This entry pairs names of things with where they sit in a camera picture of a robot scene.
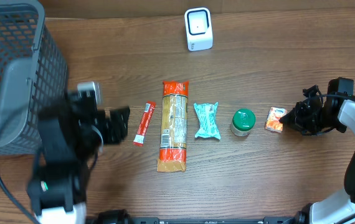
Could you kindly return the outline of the red stick sachet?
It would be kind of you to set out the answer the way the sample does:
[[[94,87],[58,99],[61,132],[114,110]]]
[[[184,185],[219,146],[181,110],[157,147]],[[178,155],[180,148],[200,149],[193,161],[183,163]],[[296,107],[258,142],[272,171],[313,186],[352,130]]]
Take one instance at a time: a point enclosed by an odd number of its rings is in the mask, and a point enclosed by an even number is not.
[[[146,135],[146,132],[148,130],[149,123],[151,121],[153,112],[155,110],[156,103],[153,101],[147,101],[145,108],[144,108],[144,113],[141,118],[140,125],[138,127],[136,136],[133,140],[133,144],[136,146],[143,146],[144,144],[144,138]]]

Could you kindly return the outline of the green lid jar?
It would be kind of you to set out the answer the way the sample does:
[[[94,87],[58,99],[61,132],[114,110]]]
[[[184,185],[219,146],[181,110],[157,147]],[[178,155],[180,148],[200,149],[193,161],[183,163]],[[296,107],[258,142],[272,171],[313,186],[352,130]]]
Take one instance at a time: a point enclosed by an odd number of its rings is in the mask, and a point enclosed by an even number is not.
[[[233,115],[230,129],[236,136],[244,137],[249,135],[255,122],[254,113],[247,108],[241,108]]]

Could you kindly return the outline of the red snack package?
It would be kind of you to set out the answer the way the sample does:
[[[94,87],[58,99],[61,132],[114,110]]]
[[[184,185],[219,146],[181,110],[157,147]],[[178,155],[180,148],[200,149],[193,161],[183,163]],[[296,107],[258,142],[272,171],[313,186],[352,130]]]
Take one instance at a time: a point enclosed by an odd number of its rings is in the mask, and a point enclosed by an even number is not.
[[[186,170],[188,93],[188,82],[163,82],[158,172]]]

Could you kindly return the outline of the teal tissue packet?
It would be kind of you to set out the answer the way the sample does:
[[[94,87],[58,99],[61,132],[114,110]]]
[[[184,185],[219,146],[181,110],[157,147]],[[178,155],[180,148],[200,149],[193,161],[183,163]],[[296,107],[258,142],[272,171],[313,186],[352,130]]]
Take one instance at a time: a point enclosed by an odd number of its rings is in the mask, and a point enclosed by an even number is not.
[[[216,114],[219,103],[214,104],[194,103],[194,110],[199,120],[199,130],[195,138],[216,138],[221,139],[219,129],[216,124]]]

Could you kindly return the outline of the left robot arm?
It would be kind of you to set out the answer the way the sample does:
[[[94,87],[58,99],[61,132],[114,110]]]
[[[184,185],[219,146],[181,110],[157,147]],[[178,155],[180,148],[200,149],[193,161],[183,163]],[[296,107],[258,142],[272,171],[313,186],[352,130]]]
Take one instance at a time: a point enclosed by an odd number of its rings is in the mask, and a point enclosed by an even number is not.
[[[128,134],[130,108],[106,113],[97,108],[94,91],[56,98],[39,111],[42,142],[27,185],[39,223],[85,223],[87,186],[103,146],[119,144]]]

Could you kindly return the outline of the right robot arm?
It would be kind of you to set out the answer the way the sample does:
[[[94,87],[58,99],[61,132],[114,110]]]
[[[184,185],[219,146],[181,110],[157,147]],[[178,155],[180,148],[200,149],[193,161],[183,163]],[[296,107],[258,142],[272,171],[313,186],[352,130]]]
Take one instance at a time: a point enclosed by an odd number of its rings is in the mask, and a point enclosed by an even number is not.
[[[354,81],[338,77],[328,83],[322,94],[317,85],[303,90],[299,101],[280,118],[285,127],[303,136],[320,136],[332,130],[350,131],[355,136]],[[341,190],[326,199],[310,203],[288,223],[354,223],[355,222],[355,149],[344,175]]]

